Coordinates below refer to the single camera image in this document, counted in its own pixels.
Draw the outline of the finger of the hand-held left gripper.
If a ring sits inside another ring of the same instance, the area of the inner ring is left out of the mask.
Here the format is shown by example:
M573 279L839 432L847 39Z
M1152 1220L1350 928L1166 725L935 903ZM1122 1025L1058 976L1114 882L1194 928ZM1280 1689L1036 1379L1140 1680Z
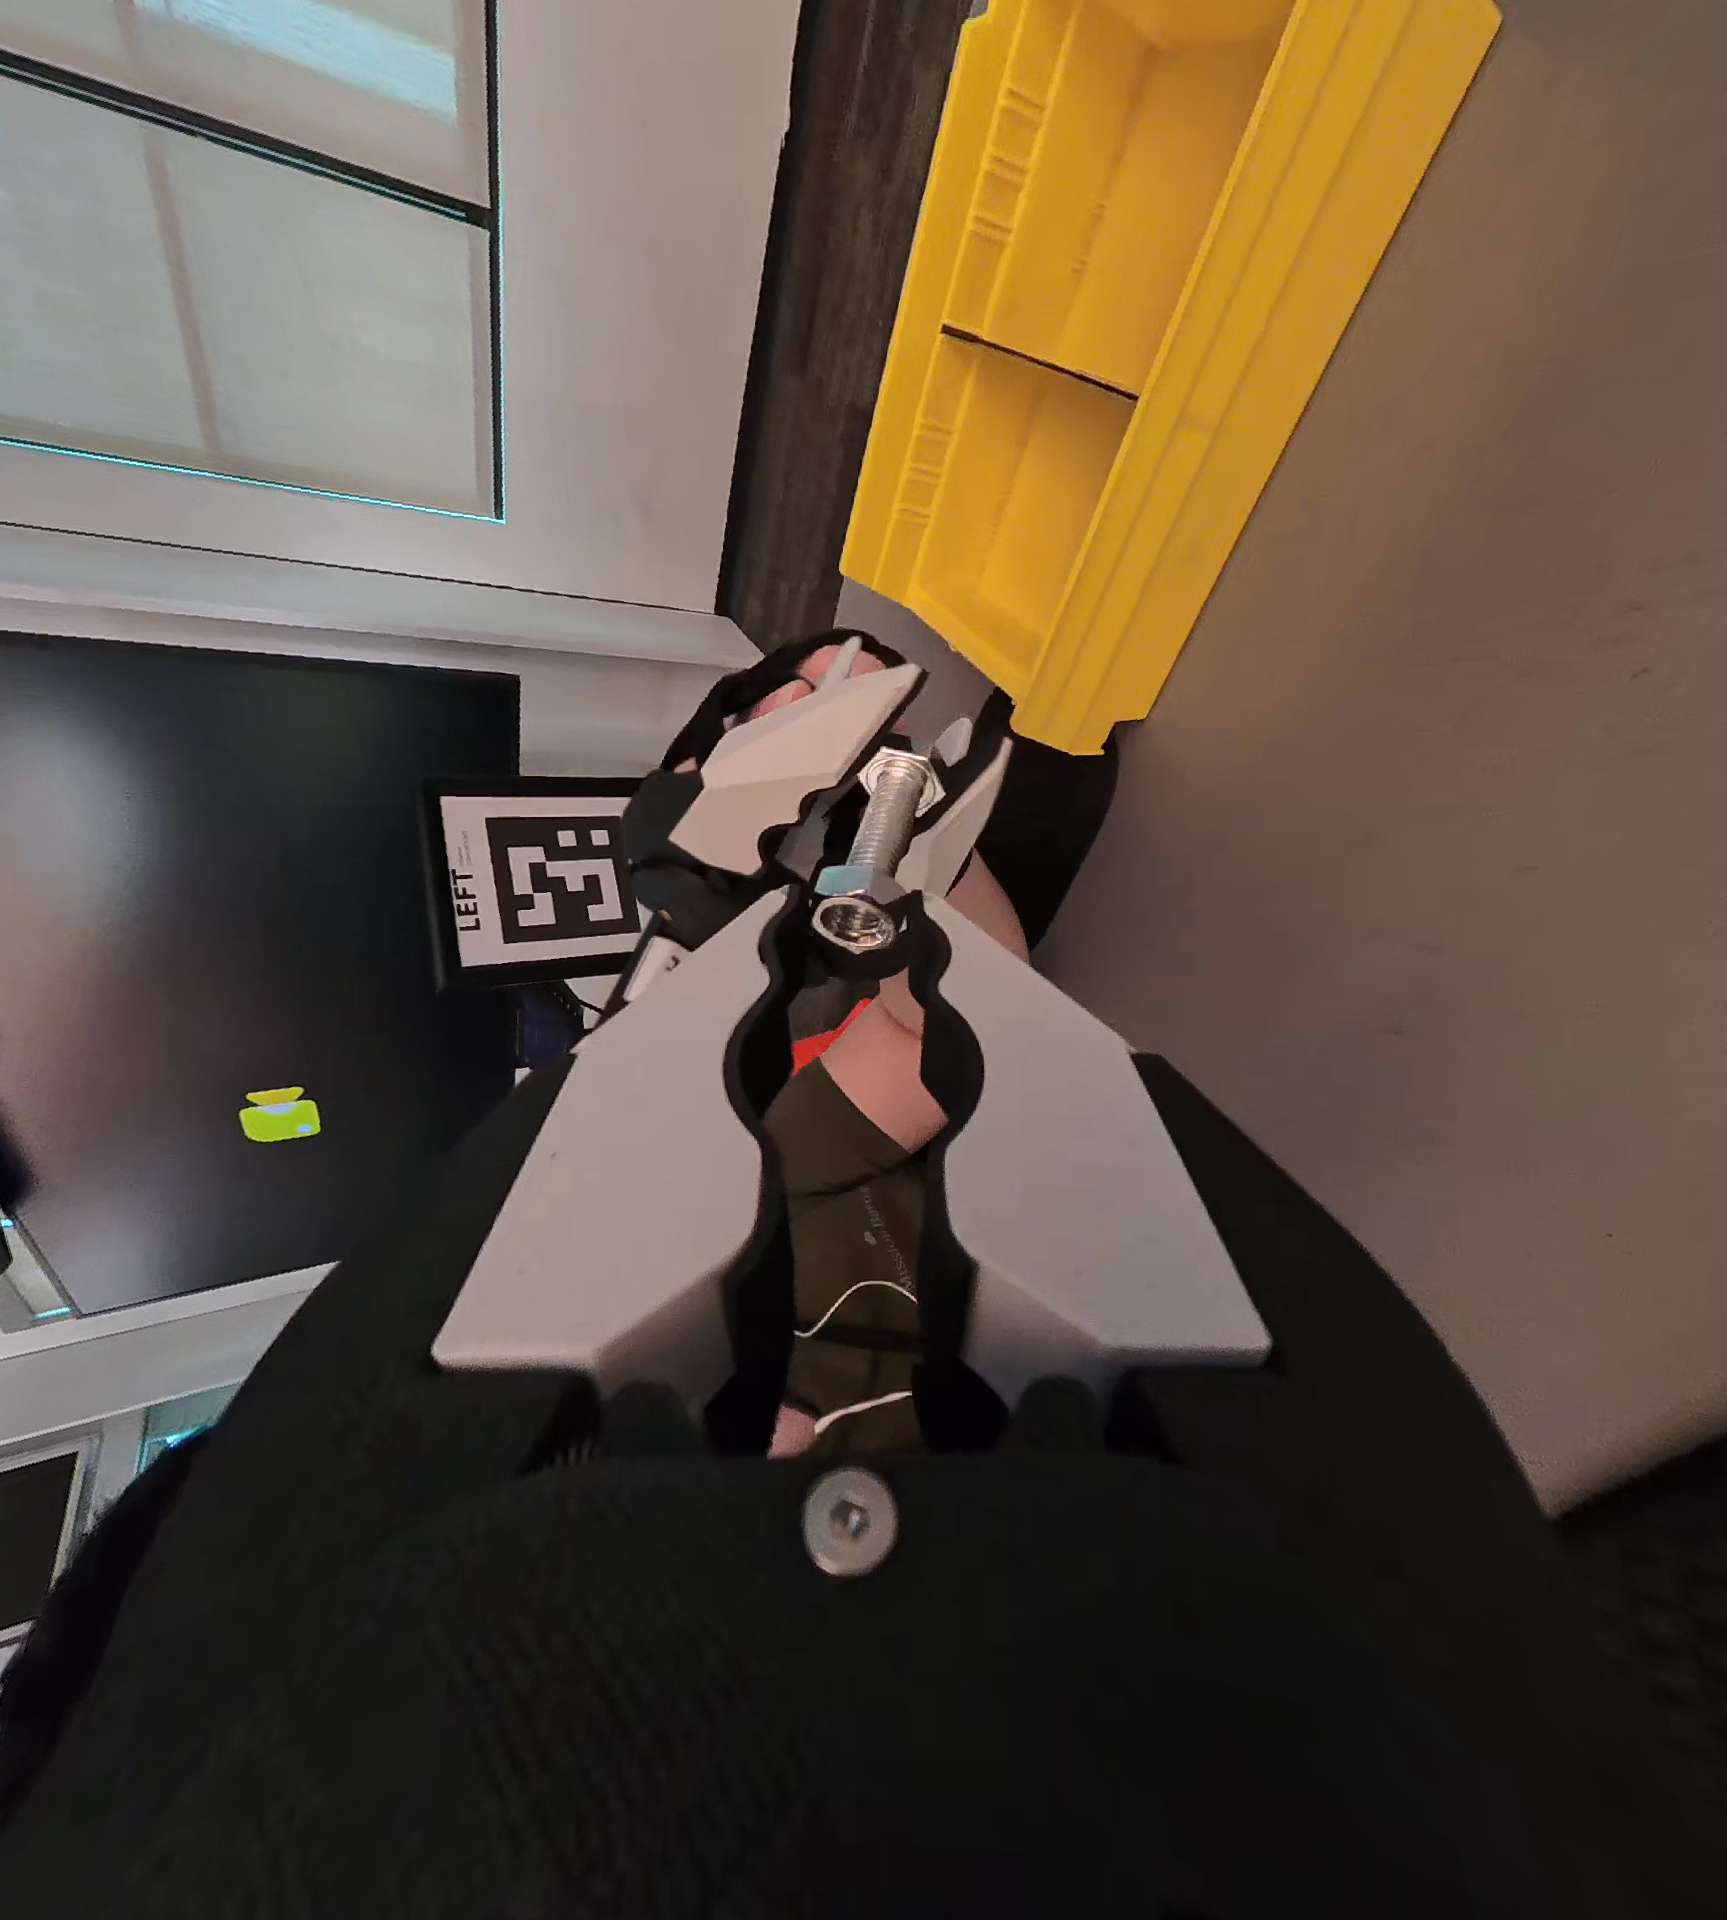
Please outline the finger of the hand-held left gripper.
M855 772L923 679L919 664L861 677L831 664L801 701L727 732L701 763L671 848L699 869L755 876L817 796Z
M971 717L949 722L927 751L923 796L923 889L951 890L971 865L1011 766L1005 726Z

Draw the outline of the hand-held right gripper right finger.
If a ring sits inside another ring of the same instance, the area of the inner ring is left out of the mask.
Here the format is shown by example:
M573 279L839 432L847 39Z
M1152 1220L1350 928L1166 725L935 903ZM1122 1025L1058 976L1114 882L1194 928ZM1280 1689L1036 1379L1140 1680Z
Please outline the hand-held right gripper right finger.
M963 912L907 924L923 1008L923 1446L997 1445L1024 1394L1072 1383L1102 1415L1122 1381L1260 1367L1270 1337L1136 1057Z

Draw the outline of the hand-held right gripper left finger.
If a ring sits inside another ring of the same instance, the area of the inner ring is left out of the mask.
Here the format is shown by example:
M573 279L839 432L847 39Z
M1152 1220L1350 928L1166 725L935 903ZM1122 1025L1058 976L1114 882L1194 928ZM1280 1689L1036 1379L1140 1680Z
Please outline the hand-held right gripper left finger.
M763 1117L791 1067L803 895L761 895L585 1041L433 1363L659 1388L721 1454L775 1443L795 1279Z

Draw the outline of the silver hex bolt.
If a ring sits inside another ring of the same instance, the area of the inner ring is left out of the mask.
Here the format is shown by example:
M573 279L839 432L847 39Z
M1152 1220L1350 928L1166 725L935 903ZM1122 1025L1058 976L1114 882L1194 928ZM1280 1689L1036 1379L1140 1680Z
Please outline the silver hex bolt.
M879 749L861 768L865 805L841 866L823 876L823 895L837 900L897 900L899 866L915 839L925 809L943 798L943 779L933 752Z

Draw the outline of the silver hex nut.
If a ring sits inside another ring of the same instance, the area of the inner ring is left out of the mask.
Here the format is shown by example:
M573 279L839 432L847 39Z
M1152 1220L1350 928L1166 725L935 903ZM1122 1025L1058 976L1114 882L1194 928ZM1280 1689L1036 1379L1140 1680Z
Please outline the silver hex nut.
M809 926L827 954L843 962L883 962L903 938L907 924L905 895L895 882L873 892L863 886L823 892L815 890Z

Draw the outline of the yellow divided plastic bin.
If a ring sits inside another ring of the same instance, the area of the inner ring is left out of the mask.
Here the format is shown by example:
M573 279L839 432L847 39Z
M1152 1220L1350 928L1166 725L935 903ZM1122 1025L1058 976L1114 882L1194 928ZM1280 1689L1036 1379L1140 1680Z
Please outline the yellow divided plastic bin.
M967 20L845 579L947 640L1026 738L1092 754L1144 718L1496 32L1486 3Z

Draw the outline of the person's left hand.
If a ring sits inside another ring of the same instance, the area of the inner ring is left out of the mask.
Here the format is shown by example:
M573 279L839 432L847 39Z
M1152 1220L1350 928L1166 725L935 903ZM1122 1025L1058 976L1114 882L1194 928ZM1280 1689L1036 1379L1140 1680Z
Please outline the person's left hand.
M827 644L825 648L819 648L803 659L787 682L767 691L751 707L733 712L725 722L725 737L755 721L767 718L781 708L791 708L793 704L809 698L827 681L827 675L839 655L839 646L835 648Z

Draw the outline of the black television screen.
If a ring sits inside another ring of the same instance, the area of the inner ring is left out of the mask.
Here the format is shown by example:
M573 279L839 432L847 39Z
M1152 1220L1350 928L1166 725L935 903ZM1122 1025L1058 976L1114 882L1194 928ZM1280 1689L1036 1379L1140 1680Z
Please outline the black television screen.
M0 1204L85 1317L347 1259L511 1091L429 783L513 679L0 635Z

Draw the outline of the large paned window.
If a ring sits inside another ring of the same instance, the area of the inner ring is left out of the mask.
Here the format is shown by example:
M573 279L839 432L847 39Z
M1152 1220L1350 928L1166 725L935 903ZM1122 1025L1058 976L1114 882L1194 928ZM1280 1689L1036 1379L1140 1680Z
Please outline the large paned window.
M497 521L495 27L0 3L0 444Z

